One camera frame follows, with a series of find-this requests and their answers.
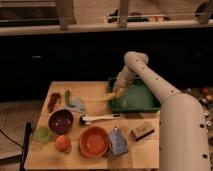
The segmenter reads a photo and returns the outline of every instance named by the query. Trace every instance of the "wooden table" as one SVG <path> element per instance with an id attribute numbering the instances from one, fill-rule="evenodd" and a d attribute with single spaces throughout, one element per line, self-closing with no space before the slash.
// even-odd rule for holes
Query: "wooden table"
<path id="1" fill-rule="evenodd" d="M 61 101 L 55 106 L 55 110 L 58 110 L 63 109 L 65 105 L 64 94 L 66 90 L 72 92 L 73 98 L 80 97 L 85 102 L 88 115 L 111 114 L 108 104 L 101 101 L 107 92 L 107 82 L 52 82 L 37 128 L 48 126 L 51 113 L 48 113 L 47 104 L 51 93 L 60 92 L 62 95 Z M 72 113 L 74 122 L 68 133 L 72 143 L 71 153 L 66 155 L 59 152 L 54 146 L 54 141 L 42 144 L 32 140 L 24 165 L 26 170 L 159 168 L 159 113 L 122 114 L 121 118 L 117 120 L 93 123 L 93 125 L 105 128 L 108 132 L 113 130 L 115 126 L 120 128 L 123 136 L 127 139 L 129 152 L 117 157 L 90 159 L 82 157 L 79 153 L 79 137 L 88 126 L 80 126 L 80 114 Z M 155 127 L 155 132 L 136 142 L 130 136 L 130 131 L 144 121 L 150 121 Z"/>

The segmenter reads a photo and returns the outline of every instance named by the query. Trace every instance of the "box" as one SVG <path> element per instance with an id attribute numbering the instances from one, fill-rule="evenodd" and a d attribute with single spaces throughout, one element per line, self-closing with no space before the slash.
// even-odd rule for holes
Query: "box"
<path id="1" fill-rule="evenodd" d="M 109 92 L 112 92 L 116 78 L 108 79 Z M 135 77 L 124 96 L 109 101 L 109 108 L 113 113 L 153 113 L 160 109 L 160 102 L 149 88 L 139 78 Z"/>

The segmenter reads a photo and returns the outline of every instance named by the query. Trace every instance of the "orange fruit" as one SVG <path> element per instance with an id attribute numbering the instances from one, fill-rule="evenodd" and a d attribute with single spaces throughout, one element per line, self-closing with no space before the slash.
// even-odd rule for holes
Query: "orange fruit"
<path id="1" fill-rule="evenodd" d="M 208 93 L 209 93 L 209 89 L 208 89 L 208 87 L 202 87 L 202 88 L 200 89 L 200 92 L 201 92 L 202 94 L 208 94 Z"/>
<path id="2" fill-rule="evenodd" d="M 55 147 L 62 152 L 69 153 L 71 151 L 71 140 L 66 135 L 60 135 L 55 140 Z"/>

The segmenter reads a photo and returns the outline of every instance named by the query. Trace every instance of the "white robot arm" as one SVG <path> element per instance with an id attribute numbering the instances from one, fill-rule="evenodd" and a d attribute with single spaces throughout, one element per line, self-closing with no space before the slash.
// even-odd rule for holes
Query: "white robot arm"
<path id="1" fill-rule="evenodd" d="M 147 67 L 146 54 L 128 52 L 124 60 L 114 91 L 125 90 L 138 75 L 161 103 L 160 170 L 210 171 L 204 110 L 198 100 Z"/>

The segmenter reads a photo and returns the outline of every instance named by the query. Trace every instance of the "red bowl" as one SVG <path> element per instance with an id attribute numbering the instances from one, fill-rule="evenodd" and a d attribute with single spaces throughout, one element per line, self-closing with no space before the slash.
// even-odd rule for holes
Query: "red bowl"
<path id="1" fill-rule="evenodd" d="M 84 157 L 101 157 L 109 147 L 109 137 L 105 129 L 91 126 L 83 132 L 79 143 Z"/>
<path id="2" fill-rule="evenodd" d="M 68 110 L 58 110 L 54 112 L 49 119 L 50 129 L 61 135 L 69 132 L 73 122 L 73 115 Z"/>

